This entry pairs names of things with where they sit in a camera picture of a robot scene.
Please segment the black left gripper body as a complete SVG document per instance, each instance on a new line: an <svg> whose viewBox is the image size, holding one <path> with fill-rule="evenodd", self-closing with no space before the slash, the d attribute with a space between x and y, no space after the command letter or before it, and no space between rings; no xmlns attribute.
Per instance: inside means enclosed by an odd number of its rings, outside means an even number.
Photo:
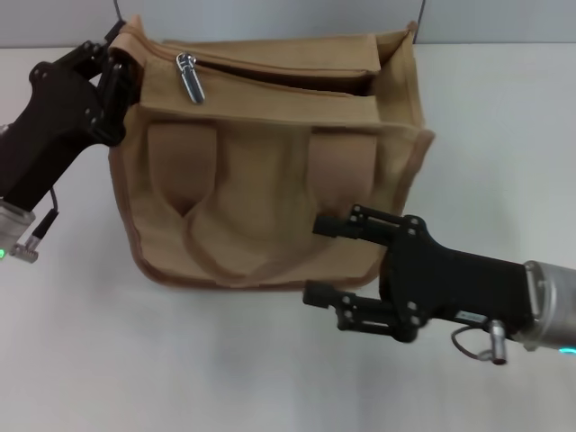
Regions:
<svg viewBox="0 0 576 432"><path fill-rule="evenodd" d="M29 74L31 99L1 136L1 197L32 211L49 189L92 145L114 147L124 135L97 135L99 75L74 71L75 48Z"/></svg>

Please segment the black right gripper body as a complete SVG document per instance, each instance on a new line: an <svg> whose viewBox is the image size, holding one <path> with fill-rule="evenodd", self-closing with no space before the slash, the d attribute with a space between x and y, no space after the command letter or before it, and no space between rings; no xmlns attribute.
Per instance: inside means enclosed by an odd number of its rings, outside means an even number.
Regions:
<svg viewBox="0 0 576 432"><path fill-rule="evenodd" d="M403 343L417 337L429 320L465 323L460 311L482 315L476 329L499 320L511 337L530 324L527 271L521 264L443 247L417 216L380 214L387 252L380 295L394 309L382 333Z"/></svg>

